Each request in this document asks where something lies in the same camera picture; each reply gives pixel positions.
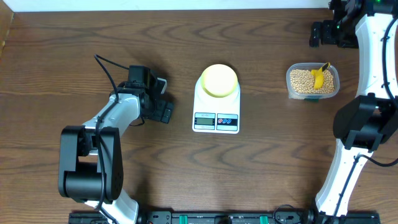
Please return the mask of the yellow measuring scoop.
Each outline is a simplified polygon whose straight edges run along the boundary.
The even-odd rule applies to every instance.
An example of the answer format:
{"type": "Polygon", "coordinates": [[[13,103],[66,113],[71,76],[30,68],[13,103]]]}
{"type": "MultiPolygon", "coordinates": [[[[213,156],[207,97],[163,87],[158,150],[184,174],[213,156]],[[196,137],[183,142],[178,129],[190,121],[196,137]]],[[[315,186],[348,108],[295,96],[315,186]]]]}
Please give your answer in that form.
{"type": "Polygon", "coordinates": [[[313,88],[315,90],[320,89],[324,84],[324,74],[323,72],[330,67],[330,62],[325,63],[322,65],[318,70],[311,70],[311,75],[314,76],[315,82],[313,84],[313,88]]]}

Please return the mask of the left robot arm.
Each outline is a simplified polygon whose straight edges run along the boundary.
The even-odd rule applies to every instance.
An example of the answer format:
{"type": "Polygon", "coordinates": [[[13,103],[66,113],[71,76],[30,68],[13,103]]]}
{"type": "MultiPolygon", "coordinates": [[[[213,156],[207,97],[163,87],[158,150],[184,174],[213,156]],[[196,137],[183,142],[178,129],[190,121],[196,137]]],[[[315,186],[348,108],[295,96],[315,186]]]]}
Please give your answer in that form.
{"type": "Polygon", "coordinates": [[[173,106],[160,98],[166,87],[165,80],[121,83],[93,118],[62,130],[58,191],[98,212],[91,222],[147,223],[138,202],[123,189],[121,136],[139,118],[169,121],[173,106]]]}

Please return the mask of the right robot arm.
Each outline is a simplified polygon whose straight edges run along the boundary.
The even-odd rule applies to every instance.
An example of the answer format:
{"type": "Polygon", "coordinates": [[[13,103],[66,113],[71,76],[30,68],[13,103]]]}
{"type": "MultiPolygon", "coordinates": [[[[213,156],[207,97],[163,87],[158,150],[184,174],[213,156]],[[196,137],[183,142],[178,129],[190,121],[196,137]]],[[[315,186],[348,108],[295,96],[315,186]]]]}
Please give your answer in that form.
{"type": "Polygon", "coordinates": [[[359,83],[335,115],[335,155],[305,223],[346,221],[364,165],[397,131],[397,0],[331,0],[329,8],[333,19],[313,23],[309,45],[358,49],[359,83]]]}

